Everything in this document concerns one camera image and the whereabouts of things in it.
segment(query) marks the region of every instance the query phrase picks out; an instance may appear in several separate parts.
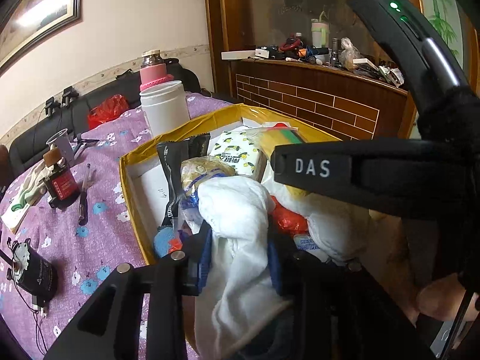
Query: brown bottle cap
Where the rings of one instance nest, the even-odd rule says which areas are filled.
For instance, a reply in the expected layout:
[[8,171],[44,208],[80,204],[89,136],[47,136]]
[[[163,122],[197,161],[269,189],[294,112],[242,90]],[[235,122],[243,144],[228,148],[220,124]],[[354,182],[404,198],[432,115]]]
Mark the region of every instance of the brown bottle cap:
[[43,159],[45,160],[45,165],[51,167],[62,159],[62,153],[60,152],[60,149],[56,147],[55,149],[46,152],[43,155]]

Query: lemon pattern tissue pack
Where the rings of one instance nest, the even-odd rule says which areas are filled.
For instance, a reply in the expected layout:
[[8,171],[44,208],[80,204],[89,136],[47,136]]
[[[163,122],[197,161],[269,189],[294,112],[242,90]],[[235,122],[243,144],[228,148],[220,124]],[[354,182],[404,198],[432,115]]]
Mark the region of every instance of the lemon pattern tissue pack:
[[262,152],[244,131],[222,132],[210,155],[230,165],[237,175],[258,178]]

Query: red plastic bag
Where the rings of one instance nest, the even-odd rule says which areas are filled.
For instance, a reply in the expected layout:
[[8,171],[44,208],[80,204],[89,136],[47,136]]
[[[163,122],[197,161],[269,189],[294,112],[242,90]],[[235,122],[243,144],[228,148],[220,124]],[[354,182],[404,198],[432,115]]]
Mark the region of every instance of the red plastic bag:
[[296,234],[308,233],[307,220],[303,216],[286,209],[278,202],[275,196],[272,196],[272,199],[275,202],[272,218],[280,232],[289,234],[291,237]]
[[127,99],[116,94],[105,100],[98,107],[93,108],[87,116],[88,128],[92,130],[103,123],[115,120],[125,111],[128,111]]

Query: brick pattern panel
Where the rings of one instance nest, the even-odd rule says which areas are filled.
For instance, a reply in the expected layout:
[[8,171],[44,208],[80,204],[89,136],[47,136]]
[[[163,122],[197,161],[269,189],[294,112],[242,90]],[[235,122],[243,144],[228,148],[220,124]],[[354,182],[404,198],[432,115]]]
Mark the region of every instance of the brick pattern panel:
[[341,140],[372,139],[379,110],[329,93],[280,82],[237,77],[238,98],[319,128]]

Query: black plastic packet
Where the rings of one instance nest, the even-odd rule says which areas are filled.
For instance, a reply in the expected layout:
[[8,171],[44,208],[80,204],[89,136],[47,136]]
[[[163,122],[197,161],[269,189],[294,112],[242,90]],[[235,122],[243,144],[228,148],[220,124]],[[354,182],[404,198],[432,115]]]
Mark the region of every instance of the black plastic packet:
[[169,202],[166,205],[162,227],[172,226],[176,230],[175,220],[179,215],[179,202],[183,198],[181,166],[190,158],[207,155],[210,133],[189,137],[179,142],[161,142],[157,144],[157,153],[169,184]]

